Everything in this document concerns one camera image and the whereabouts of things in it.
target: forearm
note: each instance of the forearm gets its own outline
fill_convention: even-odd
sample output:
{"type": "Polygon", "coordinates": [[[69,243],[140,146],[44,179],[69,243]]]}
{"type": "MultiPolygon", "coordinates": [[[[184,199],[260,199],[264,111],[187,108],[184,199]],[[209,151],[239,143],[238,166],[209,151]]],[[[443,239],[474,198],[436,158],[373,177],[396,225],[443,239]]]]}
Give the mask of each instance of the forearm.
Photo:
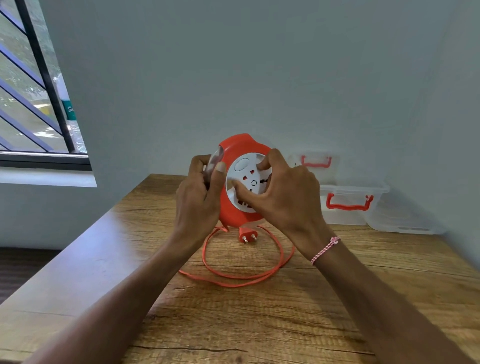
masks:
{"type": "Polygon", "coordinates": [[[157,297],[193,254],[193,244],[181,239],[171,237],[25,364],[119,363],[157,297]]]}
{"type": "Polygon", "coordinates": [[[472,364],[444,333],[339,242],[316,262],[381,363],[472,364]]]}

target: wood grain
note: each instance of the wood grain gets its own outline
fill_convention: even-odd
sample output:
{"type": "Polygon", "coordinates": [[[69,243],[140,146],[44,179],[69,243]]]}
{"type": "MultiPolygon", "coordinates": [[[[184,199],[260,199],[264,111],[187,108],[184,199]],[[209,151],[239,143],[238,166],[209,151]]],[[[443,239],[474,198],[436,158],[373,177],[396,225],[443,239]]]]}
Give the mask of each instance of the wood grain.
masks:
{"type": "MultiPolygon", "coordinates": [[[[167,239],[183,177],[151,175],[0,305],[0,359],[21,361],[146,260],[167,239]]],[[[285,249],[291,243],[268,226],[285,249]]],[[[480,361],[480,275],[438,237],[333,226],[382,280],[480,361]]],[[[216,235],[218,270],[248,275],[274,266],[260,232],[241,244],[216,235]]],[[[211,276],[197,252],[185,265],[211,276]]],[[[343,305],[299,253],[269,280],[226,289],[176,275],[145,319],[124,363],[375,363],[343,305]]]]}

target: left hand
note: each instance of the left hand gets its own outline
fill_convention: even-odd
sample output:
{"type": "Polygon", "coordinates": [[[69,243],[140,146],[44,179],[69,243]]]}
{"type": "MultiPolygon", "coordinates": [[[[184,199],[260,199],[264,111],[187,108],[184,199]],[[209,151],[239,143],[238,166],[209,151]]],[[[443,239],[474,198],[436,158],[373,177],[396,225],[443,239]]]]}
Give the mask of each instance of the left hand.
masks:
{"type": "Polygon", "coordinates": [[[174,234],[193,243],[195,249],[202,246],[218,222],[220,192],[227,175],[225,163],[217,163],[207,190],[202,172],[209,158],[209,155],[192,158],[188,177],[180,183],[176,193],[174,234]]]}

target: orange power cord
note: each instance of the orange power cord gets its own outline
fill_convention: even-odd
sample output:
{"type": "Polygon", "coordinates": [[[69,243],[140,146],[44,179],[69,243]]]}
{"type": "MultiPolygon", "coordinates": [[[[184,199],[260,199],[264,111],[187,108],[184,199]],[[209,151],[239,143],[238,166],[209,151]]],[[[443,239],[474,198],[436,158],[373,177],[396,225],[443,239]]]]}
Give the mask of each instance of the orange power cord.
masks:
{"type": "Polygon", "coordinates": [[[268,235],[270,235],[270,237],[273,239],[273,241],[277,244],[279,250],[280,250],[280,260],[278,262],[278,264],[273,267],[271,270],[268,270],[264,273],[260,273],[260,274],[255,274],[253,276],[247,276],[247,277],[241,277],[241,276],[231,276],[231,275],[228,275],[228,274],[225,274],[225,273],[222,273],[222,272],[219,272],[217,270],[214,270],[212,267],[210,267],[208,264],[207,264],[207,261],[206,261],[206,258],[205,258],[205,252],[207,250],[207,244],[208,244],[208,241],[210,240],[210,238],[212,236],[214,236],[217,232],[219,232],[220,230],[222,231],[226,231],[225,228],[218,228],[218,227],[215,227],[215,229],[210,233],[210,235],[205,239],[205,244],[204,244],[204,247],[202,249],[202,260],[205,264],[205,267],[212,273],[220,276],[220,277],[224,277],[224,278],[229,278],[229,279],[252,279],[251,281],[249,282],[245,282],[245,283],[240,283],[240,284],[229,284],[229,283],[223,283],[223,282],[219,282],[219,281],[216,281],[216,280],[212,280],[212,279],[208,279],[208,278],[204,278],[204,277],[199,277],[199,276],[195,276],[193,274],[190,274],[190,273],[187,273],[187,272],[184,272],[183,270],[179,270],[179,273],[191,278],[191,279],[194,279],[194,280],[204,280],[205,282],[210,282],[210,283],[213,283],[213,284],[216,284],[217,286],[220,286],[220,287],[226,287],[226,288],[238,288],[238,287],[244,287],[244,286],[250,286],[252,284],[255,284],[255,283],[259,283],[259,282],[262,282],[264,280],[266,280],[267,278],[271,277],[272,275],[274,275],[276,272],[278,272],[280,270],[281,267],[283,267],[289,260],[290,258],[292,258],[293,256],[293,253],[295,252],[295,247],[292,246],[292,250],[290,252],[290,255],[285,259],[283,260],[284,258],[284,253],[283,253],[283,247],[282,247],[282,244],[280,244],[280,242],[278,241],[278,239],[276,238],[276,236],[271,232],[269,231],[268,229],[264,228],[263,226],[260,226],[258,225],[259,228],[265,230],[267,232],[268,235]]]}

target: pink and white string bracelet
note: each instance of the pink and white string bracelet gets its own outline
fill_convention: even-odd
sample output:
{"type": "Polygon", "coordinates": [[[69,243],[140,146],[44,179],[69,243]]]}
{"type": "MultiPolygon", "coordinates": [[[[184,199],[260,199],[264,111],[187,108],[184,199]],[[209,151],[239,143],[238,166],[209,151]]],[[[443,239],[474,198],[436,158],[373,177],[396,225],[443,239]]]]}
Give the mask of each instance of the pink and white string bracelet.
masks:
{"type": "Polygon", "coordinates": [[[338,241],[340,240],[340,237],[339,236],[334,236],[330,239],[330,242],[327,244],[327,246],[325,248],[323,248],[321,251],[318,252],[318,254],[316,256],[314,256],[312,258],[312,260],[310,261],[310,263],[312,265],[315,264],[316,260],[321,256],[323,255],[328,249],[330,249],[332,246],[334,246],[335,244],[338,243],[338,241]]]}

